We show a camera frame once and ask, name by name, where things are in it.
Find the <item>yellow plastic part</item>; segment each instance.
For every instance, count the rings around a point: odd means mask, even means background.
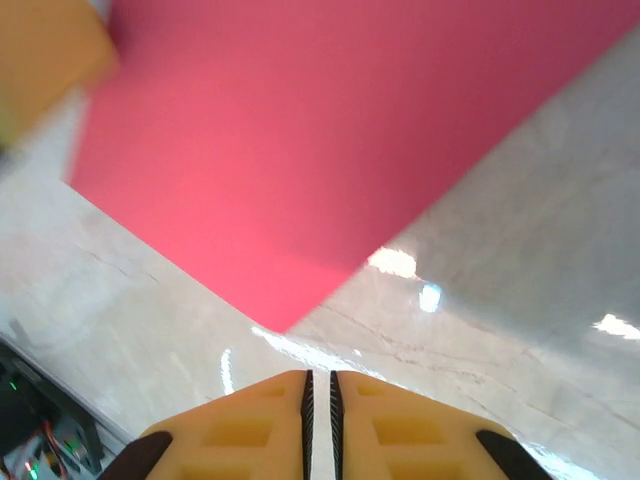
[[[499,424],[356,372],[338,372],[344,480],[507,480],[476,439]]]
[[[0,147],[76,85],[112,68],[115,50],[87,0],[0,0]]]
[[[164,420],[173,441],[147,480],[300,480],[306,371],[290,371]]]

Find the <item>pink paper sheet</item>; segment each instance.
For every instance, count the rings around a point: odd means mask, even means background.
[[[283,331],[639,19],[639,0],[116,0],[122,68],[72,186]]]

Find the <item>wire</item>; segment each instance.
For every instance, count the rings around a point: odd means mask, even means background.
[[[49,423],[48,421],[44,422],[44,433],[46,436],[46,441],[47,444],[49,445],[49,449],[51,450],[51,453],[55,456],[56,460],[58,461],[58,465],[60,468],[60,475],[56,475],[58,478],[63,478],[66,479],[69,477],[69,474],[67,472],[67,468],[65,467],[64,462],[62,461],[61,455],[60,455],[60,448],[58,447],[58,444],[56,443],[55,438],[53,438],[53,431],[51,430],[51,423]],[[55,466],[51,465],[50,460],[47,458],[47,461],[49,462],[49,467],[51,468],[52,471],[55,472],[54,468]]]

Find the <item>white marble floor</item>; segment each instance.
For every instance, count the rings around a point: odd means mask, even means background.
[[[322,391],[355,369],[503,423],[559,479],[637,478],[640,29],[284,336],[65,185],[84,102],[0,173],[0,331],[130,435],[283,370]]]

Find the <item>black tread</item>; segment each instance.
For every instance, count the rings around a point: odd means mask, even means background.
[[[338,372],[331,372],[331,436],[333,438],[333,462],[336,471],[336,480],[342,480],[343,467],[343,438],[344,438],[344,402],[340,392]]]
[[[515,440],[490,430],[480,430],[476,438],[509,480],[553,480]]]
[[[172,440],[169,432],[156,432],[131,442],[102,472],[98,480],[144,480]]]
[[[313,450],[313,371],[307,370],[304,392],[300,405],[302,417],[302,478],[311,478],[311,453]]]

